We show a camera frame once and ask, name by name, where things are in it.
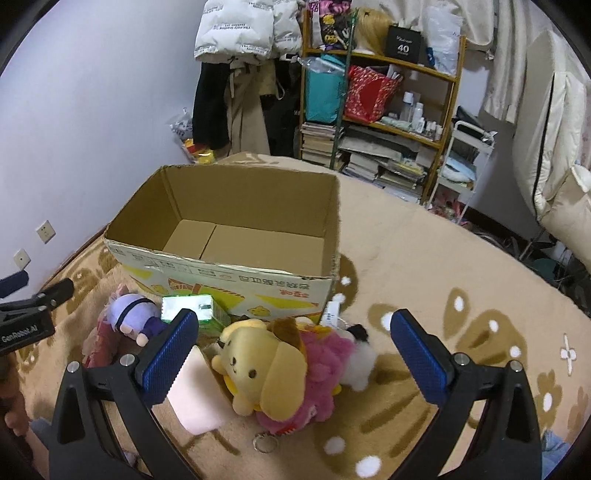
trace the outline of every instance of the keychain ring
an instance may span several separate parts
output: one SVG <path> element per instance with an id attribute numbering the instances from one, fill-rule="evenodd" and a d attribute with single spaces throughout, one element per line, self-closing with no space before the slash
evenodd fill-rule
<path id="1" fill-rule="evenodd" d="M 273 439 L 273 443 L 269 448 L 262 448 L 260 447 L 259 443 L 261 440 Z M 277 447 L 279 447 L 279 439 L 275 435 L 271 435 L 270 433 L 257 433 L 255 437 L 252 439 L 252 446 L 255 450 L 259 453 L 263 453 L 268 455 L 269 453 L 275 452 Z"/>

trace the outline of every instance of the blue gripper pad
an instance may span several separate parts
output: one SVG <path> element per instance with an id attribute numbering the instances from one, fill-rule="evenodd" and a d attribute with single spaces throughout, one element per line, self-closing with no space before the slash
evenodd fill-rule
<path id="1" fill-rule="evenodd" d="M 164 401 L 198 334 L 197 315 L 183 309 L 166 330 L 148 342 L 135 370 L 145 405 L 158 405 Z"/>
<path id="2" fill-rule="evenodd" d="M 437 337 L 423 330 L 408 310 L 399 310 L 392 315 L 390 337 L 425 400 L 441 407 L 447 400 L 447 387 L 453 379 L 453 367 L 445 359 L 445 352 L 448 358 L 450 353 Z M 435 339 L 438 345 L 434 345 L 431 339 Z M 428 344 L 438 351 L 433 352 Z"/>

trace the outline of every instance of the wooden shelf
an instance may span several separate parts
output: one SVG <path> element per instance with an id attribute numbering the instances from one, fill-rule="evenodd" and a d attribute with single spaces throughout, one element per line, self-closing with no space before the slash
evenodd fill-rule
<path id="1" fill-rule="evenodd" d="M 363 122 L 359 122 L 357 120 L 349 118 L 348 116 L 344 116 L 343 120 L 345 120 L 346 122 L 351 122 L 354 124 L 364 125 L 364 126 L 370 127 L 370 128 L 375 128 L 377 130 L 381 130 L 383 132 L 388 132 L 390 134 L 400 135 L 401 137 L 408 138 L 409 140 L 414 140 L 414 141 L 420 142 L 423 145 L 426 145 L 427 147 L 430 147 L 434 150 L 439 150 L 439 148 L 441 147 L 441 142 L 434 142 L 432 140 L 429 140 L 427 137 L 413 134 L 411 132 L 407 132 L 406 130 L 402 130 L 400 128 L 391 127 L 390 125 L 382 125 L 377 122 L 374 122 L 373 124 L 364 124 Z"/>
<path id="2" fill-rule="evenodd" d="M 346 50 L 324 51 L 319 48 L 305 48 L 304 55 L 307 53 L 326 53 L 329 55 L 347 55 Z M 358 53 L 355 51 L 351 54 L 351 56 L 354 58 L 359 58 L 359 59 L 370 59 L 370 60 L 376 60 L 376 61 L 383 61 L 384 63 L 391 63 L 392 65 L 398 65 L 398 66 L 405 68 L 405 69 L 410 69 L 410 70 L 414 70 L 415 72 L 424 73 L 425 75 L 429 75 L 431 77 L 445 80 L 446 82 L 450 82 L 450 83 L 456 83 L 458 81 L 457 77 L 452 77 L 451 75 L 447 75 L 445 73 L 438 72 L 437 70 L 432 69 L 430 67 L 418 65 L 416 63 L 410 63 L 409 61 L 392 59 L 390 57 L 382 57 L 380 55 L 371 55 L 368 53 Z"/>

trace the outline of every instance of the white puffer jacket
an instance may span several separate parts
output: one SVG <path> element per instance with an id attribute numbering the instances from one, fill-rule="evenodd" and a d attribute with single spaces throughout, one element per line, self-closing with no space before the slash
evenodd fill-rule
<path id="1" fill-rule="evenodd" d="M 207 0 L 195 40 L 195 58 L 260 65 L 297 53 L 301 31 L 297 0 Z"/>

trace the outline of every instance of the white wall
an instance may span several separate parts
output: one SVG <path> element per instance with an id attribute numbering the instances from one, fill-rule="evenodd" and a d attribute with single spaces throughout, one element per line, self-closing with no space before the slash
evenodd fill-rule
<path id="1" fill-rule="evenodd" d="M 487 168 L 479 168 L 479 175 L 482 175 L 479 177 L 478 189 L 470 206 L 523 238 L 529 239 L 540 230 L 540 227 L 525 204 L 513 174 L 512 149 L 515 127 L 481 111 L 492 62 L 487 61 L 481 52 L 468 51 L 464 65 L 457 105 L 477 116 L 487 130 L 499 132 L 496 136 L 495 151 Z M 483 160 L 481 157 L 476 161 L 477 167 L 481 167 Z"/>
<path id="2" fill-rule="evenodd" d="M 0 77 L 0 276 L 25 248 L 32 294 L 160 165 L 192 109 L 204 0 L 60 0 Z M 44 245 L 45 220 L 57 235 Z"/>

